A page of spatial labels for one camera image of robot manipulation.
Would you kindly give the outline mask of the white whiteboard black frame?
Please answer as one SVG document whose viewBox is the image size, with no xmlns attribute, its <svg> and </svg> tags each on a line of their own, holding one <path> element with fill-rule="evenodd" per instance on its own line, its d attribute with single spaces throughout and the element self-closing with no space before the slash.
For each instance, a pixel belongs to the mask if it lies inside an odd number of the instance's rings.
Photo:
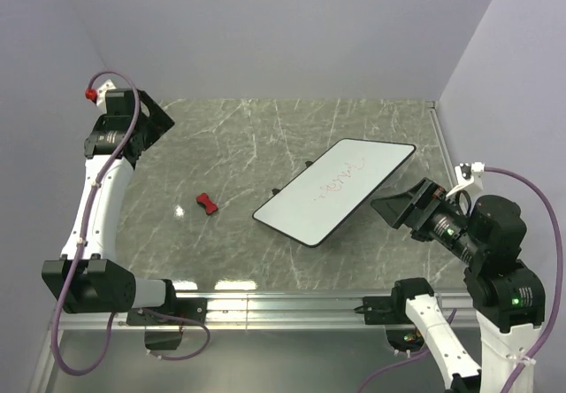
<svg viewBox="0 0 566 393">
<path fill-rule="evenodd" d="M 409 143 L 344 138 L 252 213 L 252 219 L 318 247 L 417 150 Z"/>
</svg>

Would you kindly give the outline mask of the red bone-shaped eraser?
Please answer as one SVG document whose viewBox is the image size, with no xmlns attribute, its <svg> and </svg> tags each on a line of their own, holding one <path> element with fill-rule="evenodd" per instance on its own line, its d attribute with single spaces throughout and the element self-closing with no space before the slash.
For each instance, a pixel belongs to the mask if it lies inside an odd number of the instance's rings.
<svg viewBox="0 0 566 393">
<path fill-rule="evenodd" d="M 195 201 L 201 206 L 205 213 L 210 216 L 218 210 L 218 205 L 215 204 L 207 193 L 202 193 L 195 198 Z"/>
</svg>

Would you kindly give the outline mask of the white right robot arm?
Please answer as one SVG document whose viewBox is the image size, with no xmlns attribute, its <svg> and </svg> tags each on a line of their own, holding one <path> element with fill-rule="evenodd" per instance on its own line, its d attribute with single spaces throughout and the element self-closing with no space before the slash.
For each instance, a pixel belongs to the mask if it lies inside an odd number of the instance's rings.
<svg viewBox="0 0 566 393">
<path fill-rule="evenodd" d="M 393 316 L 412 322 L 423 335 L 445 390 L 500 392 L 522 368 L 511 391 L 531 392 L 534 362 L 527 352 L 540 337 L 546 293 L 518 257 L 526 234 L 520 207 L 496 195 L 472 200 L 464 189 L 447 192 L 427 178 L 406 192 L 372 200 L 371 207 L 389 227 L 408 227 L 412 239 L 435 241 L 465 264 L 463 282 L 480 328 L 480 362 L 442 317 L 425 279 L 397 281 L 390 301 Z"/>
</svg>

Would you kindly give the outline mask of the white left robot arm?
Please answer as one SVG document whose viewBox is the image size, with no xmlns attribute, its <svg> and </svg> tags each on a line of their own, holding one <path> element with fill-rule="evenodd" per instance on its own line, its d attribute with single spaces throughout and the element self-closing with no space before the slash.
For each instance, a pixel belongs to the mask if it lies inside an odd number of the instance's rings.
<svg viewBox="0 0 566 393">
<path fill-rule="evenodd" d="M 105 114 L 84 144 L 85 183 L 72 232 L 60 257 L 42 266 L 42 279 L 67 313 L 148 308 L 159 324 L 179 313 L 172 282 L 142 279 L 116 262 L 116 235 L 126 189 L 141 154 L 173 127 L 143 90 L 105 92 Z"/>
</svg>

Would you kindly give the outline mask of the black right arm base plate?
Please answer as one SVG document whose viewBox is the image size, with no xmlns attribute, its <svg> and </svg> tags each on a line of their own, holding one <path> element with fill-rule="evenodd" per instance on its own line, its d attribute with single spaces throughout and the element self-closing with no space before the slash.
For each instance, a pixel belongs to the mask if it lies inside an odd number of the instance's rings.
<svg viewBox="0 0 566 393">
<path fill-rule="evenodd" d="M 416 295 L 394 295 L 389 297 L 363 297 L 362 304 L 354 309 L 354 313 L 363 315 L 366 326 L 408 325 L 412 320 L 405 311 L 406 301 Z"/>
</svg>

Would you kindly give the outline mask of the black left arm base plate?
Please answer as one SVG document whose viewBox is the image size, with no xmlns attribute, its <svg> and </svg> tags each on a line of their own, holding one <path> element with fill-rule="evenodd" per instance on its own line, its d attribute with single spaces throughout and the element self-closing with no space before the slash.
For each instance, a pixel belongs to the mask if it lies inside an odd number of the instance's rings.
<svg viewBox="0 0 566 393">
<path fill-rule="evenodd" d="M 158 308 L 151 308 L 151 311 L 160 314 L 173 316 L 175 318 L 195 320 L 200 323 L 205 322 L 208 307 L 208 300 L 204 297 L 178 297 L 175 303 L 164 304 Z M 159 326 L 159 325 L 180 325 L 177 320 L 154 316 L 145 311 L 131 310 L 126 317 L 128 326 Z"/>
</svg>

